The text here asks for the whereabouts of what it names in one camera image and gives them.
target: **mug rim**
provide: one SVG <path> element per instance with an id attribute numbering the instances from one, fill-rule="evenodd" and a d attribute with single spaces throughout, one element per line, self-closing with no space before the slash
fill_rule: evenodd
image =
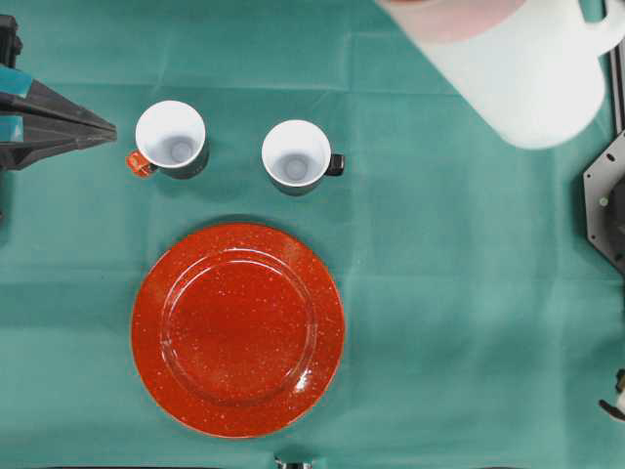
<path id="1" fill-rule="evenodd" d="M 282 180 L 281 178 L 277 177 L 273 171 L 271 171 L 271 169 L 269 168 L 266 160 L 265 160 L 265 155 L 266 155 L 266 143 L 268 138 L 271 136 L 271 133 L 273 133 L 273 131 L 276 131 L 276 129 L 278 129 L 281 126 L 285 126 L 285 125 L 292 125 L 292 124 L 297 124 L 297 125 L 302 125 L 302 126 L 306 126 L 309 128 L 312 128 L 312 130 L 321 138 L 321 142 L 324 146 L 324 149 L 326 150 L 324 156 L 323 156 L 323 165 L 322 165 L 322 169 L 321 172 L 313 179 L 310 179 L 308 181 L 305 181 L 303 183 L 289 183 L 286 182 L 284 180 Z M 277 124 L 275 124 L 273 127 L 271 127 L 271 130 L 269 130 L 269 132 L 267 133 L 267 135 L 265 136 L 265 138 L 263 139 L 263 145 L 261 147 L 261 159 L 263 160 L 263 166 L 265 167 L 265 171 L 267 171 L 267 173 L 271 176 L 272 179 L 274 179 L 275 181 L 277 181 L 279 184 L 283 185 L 284 187 L 287 188 L 306 188 L 308 186 L 312 186 L 313 184 L 315 184 L 317 181 L 319 181 L 323 175 L 325 174 L 325 169 L 323 168 L 327 168 L 327 166 L 330 164 L 330 158 L 332 157 L 332 149 L 330 147 L 330 141 L 328 140 L 327 136 L 325 135 L 325 133 L 321 130 L 321 128 L 316 125 L 313 124 L 312 122 L 308 121 L 308 120 L 303 120 L 303 119 L 289 119 L 289 120 L 283 120 L 282 122 L 279 122 Z"/>
<path id="2" fill-rule="evenodd" d="M 148 112 L 150 112 L 154 107 L 162 107 L 162 106 L 171 105 L 171 104 L 173 104 L 175 106 L 179 106 L 179 107 L 185 107 L 187 109 L 190 109 L 191 113 L 195 113 L 195 115 L 199 118 L 199 121 L 202 123 L 202 140 L 201 140 L 200 145 L 197 147 L 197 150 L 193 153 L 193 156 L 191 158 L 189 158 L 187 161 L 184 161 L 182 163 L 175 163 L 175 164 L 163 164 L 163 163 L 156 162 L 152 158 L 150 158 L 149 155 L 147 154 L 146 148 L 143 145 L 143 143 L 139 142 L 139 135 L 138 135 L 139 134 L 139 124 L 141 123 L 141 121 L 144 118 L 144 116 L 146 116 L 146 114 Z M 193 161 L 202 152 L 202 149 L 204 148 L 204 144 L 206 143 L 206 124 L 204 123 L 204 119 L 202 118 L 202 115 L 197 111 L 197 109 L 195 109 L 195 107 L 193 107 L 191 105 L 188 105 L 187 103 L 184 103 L 182 101 L 176 101 L 176 100 L 159 101 L 158 103 L 154 103 L 152 106 L 150 106 L 146 110 L 144 110 L 144 112 L 139 117 L 139 120 L 137 120 L 137 125 L 135 125 L 135 143 L 137 144 L 137 149 L 139 150 L 139 152 L 143 156 L 145 156 L 147 161 L 149 161 L 153 165 L 158 166 L 159 168 L 165 168 L 165 169 L 183 168 L 183 167 L 189 166 L 191 163 L 193 163 Z"/>
<path id="3" fill-rule="evenodd" d="M 384 7 L 384 5 L 392 6 L 396 9 L 411 9 L 417 10 L 421 8 L 425 8 L 427 6 L 431 6 L 436 3 L 444 3 L 447 0 L 419 0 L 419 1 L 405 1 L 405 0 L 375 0 L 380 6 Z"/>

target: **red plate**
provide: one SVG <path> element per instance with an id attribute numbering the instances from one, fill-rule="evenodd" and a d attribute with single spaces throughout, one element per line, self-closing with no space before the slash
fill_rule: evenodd
<path id="1" fill-rule="evenodd" d="M 166 252 L 135 303 L 132 347 L 156 402 L 217 437 L 275 432 L 325 392 L 345 319 L 332 276 L 302 242 L 231 223 Z"/>

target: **white pitcher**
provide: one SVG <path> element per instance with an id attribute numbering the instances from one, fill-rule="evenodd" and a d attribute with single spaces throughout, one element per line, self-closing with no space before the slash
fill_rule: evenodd
<path id="1" fill-rule="evenodd" d="M 378 0 L 501 137 L 542 149 L 574 137 L 604 100 L 598 57 L 625 36 L 625 0 L 585 22 L 578 0 Z"/>

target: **teal tablecloth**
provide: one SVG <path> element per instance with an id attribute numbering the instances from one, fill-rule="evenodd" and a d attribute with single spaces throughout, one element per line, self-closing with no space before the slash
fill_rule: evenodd
<path id="1" fill-rule="evenodd" d="M 601 2 L 583 2 L 591 18 Z M 580 173 L 612 138 L 608 100 L 557 149 L 503 143 L 369 1 L 4 0 L 19 66 L 114 122 L 114 145 L 4 180 L 0 466 L 622 467 L 600 412 L 623 364 L 619 275 L 584 238 Z M 150 104 L 207 119 L 188 182 L 124 164 Z M 323 127 L 343 178 L 291 198 L 260 145 Z M 298 236 L 337 279 L 345 359 L 275 435 L 190 431 L 149 398 L 128 343 L 135 292 L 177 239 L 218 220 Z"/>

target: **mug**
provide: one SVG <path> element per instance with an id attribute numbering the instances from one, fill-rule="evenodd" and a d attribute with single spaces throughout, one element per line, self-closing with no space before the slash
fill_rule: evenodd
<path id="1" fill-rule="evenodd" d="M 189 179 L 208 161 L 204 121 L 186 103 L 162 101 L 149 107 L 137 122 L 135 140 L 138 149 L 126 163 L 140 178 L 159 170 L 174 179 Z"/>
<path id="2" fill-rule="evenodd" d="M 340 176 L 345 169 L 345 157 L 332 153 L 323 131 L 306 120 L 285 120 L 273 127 L 261 154 L 273 183 L 289 195 L 309 192 L 324 175 Z"/>
<path id="3" fill-rule="evenodd" d="M 510 144 L 543 149 L 601 107 L 599 56 L 625 35 L 625 1 L 585 22 L 577 0 L 377 0 Z"/>

